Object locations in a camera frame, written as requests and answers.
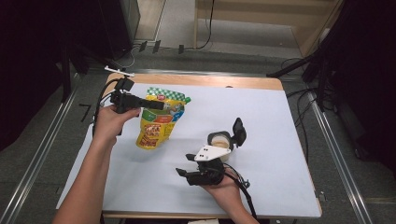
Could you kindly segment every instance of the forearm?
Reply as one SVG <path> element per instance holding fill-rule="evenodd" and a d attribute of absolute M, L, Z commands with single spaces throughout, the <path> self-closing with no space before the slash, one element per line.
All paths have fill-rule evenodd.
<path fill-rule="evenodd" d="M 73 186 L 53 223 L 99 222 L 108 173 L 111 144 L 92 141 Z"/>
<path fill-rule="evenodd" d="M 231 211 L 226 211 L 235 224 L 253 224 L 259 223 L 244 206 L 235 207 Z"/>

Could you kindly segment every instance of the table surface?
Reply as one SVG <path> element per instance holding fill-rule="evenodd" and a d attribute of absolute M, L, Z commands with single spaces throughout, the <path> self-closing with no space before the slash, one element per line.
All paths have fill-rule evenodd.
<path fill-rule="evenodd" d="M 155 150 L 135 145 L 140 119 L 125 123 L 111 155 L 104 200 L 106 217 L 227 217 L 209 194 L 178 176 L 176 168 L 196 170 L 197 164 L 187 161 L 185 154 L 196 154 L 209 133 L 232 133 L 238 117 L 244 122 L 247 140 L 232 152 L 228 163 L 249 180 L 247 191 L 258 217 L 321 216 L 278 79 L 138 74 L 133 81 L 131 93 L 137 96 L 144 97 L 148 87 L 154 86 L 183 92 L 191 102 L 170 139 Z M 91 128 L 57 208 L 76 178 L 92 140 Z"/>

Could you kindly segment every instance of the black stand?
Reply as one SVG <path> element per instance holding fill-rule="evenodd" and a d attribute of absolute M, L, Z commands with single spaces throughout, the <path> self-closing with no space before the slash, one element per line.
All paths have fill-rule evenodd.
<path fill-rule="evenodd" d="M 293 63 L 283 68 L 280 71 L 272 74 L 267 74 L 267 77 L 282 77 L 283 75 L 286 75 L 294 69 L 309 63 L 303 73 L 303 81 L 312 82 L 314 78 L 318 76 L 317 104 L 320 110 L 323 112 L 324 90 L 327 79 L 332 71 L 332 62 L 335 60 L 328 55 L 332 54 L 331 51 L 333 49 L 331 48 L 331 46 L 337 46 L 337 42 L 342 41 L 342 32 L 346 29 L 345 21 L 350 19 L 352 10 L 354 6 L 356 6 L 356 2 L 357 1 L 345 1 L 337 21 L 314 53 L 304 59 L 301 59 L 296 63 Z"/>

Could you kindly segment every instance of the white plastic part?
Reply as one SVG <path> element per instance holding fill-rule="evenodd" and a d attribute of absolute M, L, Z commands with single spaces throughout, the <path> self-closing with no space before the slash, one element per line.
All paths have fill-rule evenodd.
<path fill-rule="evenodd" d="M 212 161 L 215 158 L 219 158 L 230 154 L 231 150 L 229 148 L 224 147 L 212 147 L 212 146 L 203 146 L 199 150 L 198 154 L 195 156 L 195 161 Z"/>
<path fill-rule="evenodd" d="M 111 69 L 108 67 L 108 65 L 106 65 L 105 70 L 110 71 L 110 72 L 120 73 L 120 74 L 123 74 L 128 77 L 134 77 L 134 73 L 124 73 L 124 72 L 121 72 L 120 69 L 117 69 L 117 70 Z"/>

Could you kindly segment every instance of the red logo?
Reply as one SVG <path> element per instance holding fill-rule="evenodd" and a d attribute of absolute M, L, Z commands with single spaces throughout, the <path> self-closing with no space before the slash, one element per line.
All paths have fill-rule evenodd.
<path fill-rule="evenodd" d="M 160 101 L 162 101 L 162 100 L 165 100 L 165 99 L 166 99 L 166 96 L 165 96 L 165 95 L 162 95 L 162 94 L 159 94 L 159 95 L 157 95 L 157 99 L 160 100 Z"/>

